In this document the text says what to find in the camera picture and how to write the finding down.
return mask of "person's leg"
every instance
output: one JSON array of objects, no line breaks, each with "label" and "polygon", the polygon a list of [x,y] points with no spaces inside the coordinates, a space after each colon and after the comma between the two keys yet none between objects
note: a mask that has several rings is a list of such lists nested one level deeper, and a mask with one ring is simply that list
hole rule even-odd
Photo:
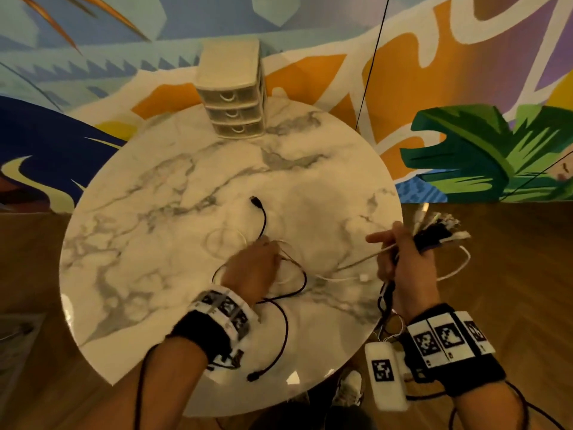
[{"label": "person's leg", "polygon": [[360,408],[363,393],[361,374],[356,370],[343,372],[326,414],[325,430],[376,430],[374,421]]},{"label": "person's leg", "polygon": [[311,405],[308,395],[301,401],[296,398],[294,401],[272,406],[254,421],[249,430],[311,430],[312,416]]}]

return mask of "drawer handle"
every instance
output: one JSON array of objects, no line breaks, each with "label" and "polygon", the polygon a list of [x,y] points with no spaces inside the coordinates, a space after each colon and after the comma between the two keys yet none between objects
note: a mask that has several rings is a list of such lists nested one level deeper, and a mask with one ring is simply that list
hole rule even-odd
[{"label": "drawer handle", "polygon": [[221,99],[223,101],[226,101],[226,102],[232,102],[237,97],[235,95],[235,92],[222,92],[222,93],[219,93],[219,96],[221,97]]}]

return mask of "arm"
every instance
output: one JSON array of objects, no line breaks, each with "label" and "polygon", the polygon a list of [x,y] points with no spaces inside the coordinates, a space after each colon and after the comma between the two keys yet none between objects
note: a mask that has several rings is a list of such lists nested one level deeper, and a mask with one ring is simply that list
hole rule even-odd
[{"label": "arm", "polygon": [[[221,285],[252,307],[267,294],[280,262],[277,243],[262,237],[227,261]],[[171,337],[155,348],[145,371],[140,429],[174,429],[208,363],[207,354],[185,338]],[[77,430],[133,428],[140,370],[141,362],[113,386]]]},{"label": "arm", "polygon": [[[432,251],[420,254],[412,234],[403,224],[395,222],[391,231],[378,232],[366,237],[370,243],[397,243],[400,261],[394,266],[389,252],[378,256],[378,276],[393,279],[394,310],[406,323],[441,303],[437,286],[437,273]],[[487,383],[453,398],[455,407],[466,430],[519,430],[523,407],[510,387],[503,381]]]}]

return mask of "painted wall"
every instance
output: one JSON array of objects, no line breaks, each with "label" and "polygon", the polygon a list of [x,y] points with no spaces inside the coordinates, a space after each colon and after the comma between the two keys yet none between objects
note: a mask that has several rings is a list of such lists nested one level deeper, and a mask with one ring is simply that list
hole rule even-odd
[{"label": "painted wall", "polygon": [[0,130],[9,133],[0,202],[14,210],[71,210],[154,117],[199,103],[202,39],[245,35],[262,42],[269,94],[357,128],[403,202],[573,193],[573,0],[0,6]]}]

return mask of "marble tabletop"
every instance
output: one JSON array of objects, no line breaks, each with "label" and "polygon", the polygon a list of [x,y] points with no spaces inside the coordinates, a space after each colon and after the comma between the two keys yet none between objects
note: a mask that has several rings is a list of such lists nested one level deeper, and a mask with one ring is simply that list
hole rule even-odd
[{"label": "marble tabletop", "polygon": [[[255,311],[241,368],[222,383],[202,377],[185,415],[229,416],[296,396],[340,368],[366,341],[379,313],[375,260],[340,272],[344,282],[315,277],[373,253],[364,236],[402,219],[382,160],[334,116],[269,97],[267,133],[247,140],[215,136],[202,105],[153,120],[97,173],[66,231],[60,260],[62,304],[84,357],[116,383],[161,341],[209,287],[225,258],[265,232],[308,272],[305,291],[280,301],[282,314]],[[300,288],[283,262],[271,293]],[[358,275],[368,274],[368,282]]]}]

